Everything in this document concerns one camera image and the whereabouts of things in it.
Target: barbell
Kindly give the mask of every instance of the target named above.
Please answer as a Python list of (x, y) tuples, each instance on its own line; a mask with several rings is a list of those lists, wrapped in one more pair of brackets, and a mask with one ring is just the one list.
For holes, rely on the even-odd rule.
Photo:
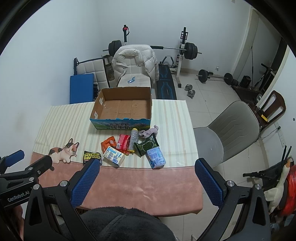
[[(201, 83), (205, 83), (208, 79), (210, 79), (210, 76), (208, 76), (209, 74), (213, 74), (212, 72), (208, 72), (204, 69), (201, 69), (198, 72), (198, 79)], [(219, 76), (213, 76), (213, 78), (219, 78), (219, 79), (224, 79), (225, 83), (228, 85), (235, 85), (238, 86), (238, 81), (233, 79), (232, 74), (230, 73), (226, 73), (224, 75), (224, 77), (219, 77)]]
[[(117, 50), (122, 46), (120, 40), (112, 41), (109, 43), (108, 49), (103, 50), (104, 51), (109, 51), (109, 55), (114, 57), (115, 53)], [(170, 48), (170, 47), (163, 47), (163, 46), (150, 46), (152, 49), (174, 49), (174, 50), (179, 50), (179, 51), (184, 51), (184, 58), (185, 59), (190, 59), (193, 60), (197, 57), (197, 54), (202, 54), (198, 52), (197, 46), (193, 43), (185, 43), (184, 49), (181, 48)]]

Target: white goose toy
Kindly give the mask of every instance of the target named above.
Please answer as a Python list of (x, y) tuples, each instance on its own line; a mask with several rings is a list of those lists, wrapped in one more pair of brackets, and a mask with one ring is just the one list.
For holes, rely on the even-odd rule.
[(269, 214), (271, 214), (274, 209), (279, 205), (284, 192), (284, 182), (290, 171), (290, 160), (284, 165), (283, 171), (281, 173), (281, 178), (275, 188), (269, 189), (264, 192), (266, 201), (270, 202), (268, 206)]

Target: wall socket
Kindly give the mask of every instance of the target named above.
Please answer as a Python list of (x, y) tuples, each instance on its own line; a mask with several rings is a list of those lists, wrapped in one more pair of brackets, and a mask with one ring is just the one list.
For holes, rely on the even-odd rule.
[[(274, 123), (275, 127), (278, 128), (279, 127), (279, 123), (275, 122)], [(277, 131), (278, 135), (279, 135), (279, 139), (281, 140), (281, 146), (284, 147), (286, 145), (285, 139), (284, 139), (284, 135), (283, 132), (281, 131), (281, 129), (279, 129)]]

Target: brown wooden chair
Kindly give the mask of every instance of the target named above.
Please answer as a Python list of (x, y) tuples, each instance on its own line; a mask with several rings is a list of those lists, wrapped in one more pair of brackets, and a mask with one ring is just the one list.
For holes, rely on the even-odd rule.
[[(271, 103), (271, 105), (265, 111), (263, 111), (273, 95), (275, 95), (275, 100)], [(279, 114), (277, 114), (275, 117), (273, 117), (272, 119), (269, 119), (280, 108), (282, 108), (282, 111)], [(271, 92), (271, 94), (269, 95), (269, 97), (267, 98), (267, 100), (265, 101), (265, 103), (263, 104), (263, 106), (261, 108), (258, 108), (258, 107), (256, 108), (255, 115), (256, 115), (258, 122), (261, 126), (260, 131), (264, 130), (266, 127), (271, 125), (277, 118), (282, 116), (285, 113), (285, 111), (286, 111), (286, 105), (285, 105), (284, 98), (282, 97), (282, 95), (280, 93), (273, 90)]]

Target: table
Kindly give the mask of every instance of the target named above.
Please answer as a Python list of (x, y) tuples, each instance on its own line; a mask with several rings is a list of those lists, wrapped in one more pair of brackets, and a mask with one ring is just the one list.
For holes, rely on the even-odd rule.
[[(40, 178), (43, 187), (57, 185), (82, 168), (85, 150), (101, 151), (110, 136), (117, 140), (130, 131), (96, 130), (89, 120), (93, 102), (51, 107), (36, 139), (31, 162), (63, 147), (70, 138), (79, 142), (77, 157), (70, 163), (53, 163), (54, 171)], [(152, 170), (146, 156), (129, 155), (120, 167), (103, 159), (100, 173), (82, 208), (135, 207), (155, 216), (198, 213), (202, 209), (202, 186), (195, 175), (198, 153), (185, 101), (153, 100), (151, 126), (159, 126), (157, 141), (166, 159), (164, 168)]]

